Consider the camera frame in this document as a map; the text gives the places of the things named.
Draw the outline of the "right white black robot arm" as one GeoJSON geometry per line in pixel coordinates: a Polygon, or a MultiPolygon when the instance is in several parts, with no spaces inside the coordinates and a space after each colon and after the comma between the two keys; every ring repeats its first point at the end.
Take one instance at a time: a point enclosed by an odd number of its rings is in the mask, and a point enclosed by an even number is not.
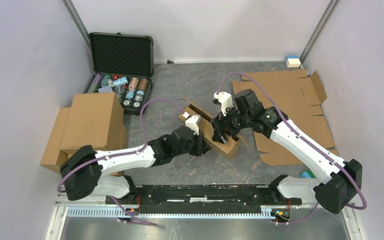
{"type": "Polygon", "coordinates": [[[276,106],[265,108],[252,89],[236,95],[215,92],[213,103],[220,106],[220,113],[211,120],[214,142],[227,144],[228,137],[250,128],[288,150],[314,174],[314,178],[278,177],[268,191],[273,203],[298,198],[317,202],[333,214],[344,207],[357,209],[351,201],[362,196],[363,166],[359,161],[346,161],[322,147],[276,106]]]}

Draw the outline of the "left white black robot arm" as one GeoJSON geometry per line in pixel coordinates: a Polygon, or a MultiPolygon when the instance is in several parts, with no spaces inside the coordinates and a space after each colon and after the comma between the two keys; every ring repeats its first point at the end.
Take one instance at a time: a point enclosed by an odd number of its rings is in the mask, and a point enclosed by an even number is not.
{"type": "Polygon", "coordinates": [[[114,173],[162,166],[180,155],[199,157],[210,150],[203,133],[195,132],[187,126],[180,126],[171,134],[133,148],[103,151],[85,145],[60,167],[62,180],[57,191],[65,193],[70,201],[78,201],[90,195],[104,195],[131,204],[137,198],[132,178],[117,177],[114,173]]]}

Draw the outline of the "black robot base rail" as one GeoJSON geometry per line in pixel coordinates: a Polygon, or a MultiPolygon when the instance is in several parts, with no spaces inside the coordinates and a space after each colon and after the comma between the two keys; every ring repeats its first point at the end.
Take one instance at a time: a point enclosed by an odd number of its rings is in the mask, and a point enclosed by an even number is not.
{"type": "Polygon", "coordinates": [[[301,205],[273,186],[258,184],[142,185],[118,201],[141,214],[257,214],[261,206],[301,205]]]}

